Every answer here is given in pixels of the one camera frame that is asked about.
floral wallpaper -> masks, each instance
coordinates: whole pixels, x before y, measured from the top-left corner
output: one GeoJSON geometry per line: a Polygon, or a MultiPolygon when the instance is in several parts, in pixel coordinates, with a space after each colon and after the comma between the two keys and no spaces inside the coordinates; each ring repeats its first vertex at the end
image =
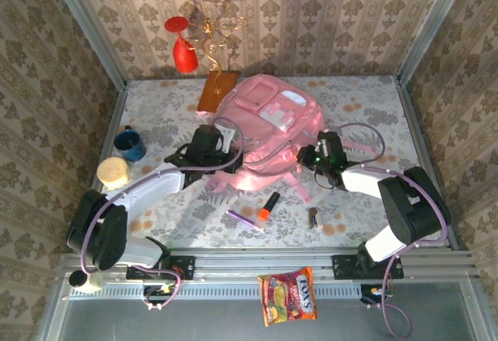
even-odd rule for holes
{"type": "Polygon", "coordinates": [[[34,339],[113,88],[62,0],[0,0],[0,339],[34,339]]]}
{"type": "Polygon", "coordinates": [[[498,320],[498,0],[456,0],[410,82],[498,320]]]}
{"type": "MultiPolygon", "coordinates": [[[[201,2],[206,15],[219,12],[201,2]]],[[[224,68],[281,76],[393,75],[433,0],[230,0],[229,17],[249,26],[230,35],[224,68]]],[[[85,0],[127,79],[178,77],[171,16],[191,17],[186,0],[85,0]]],[[[199,23],[200,16],[192,17],[199,23]]],[[[195,72],[206,75],[205,58],[195,72]]]]}

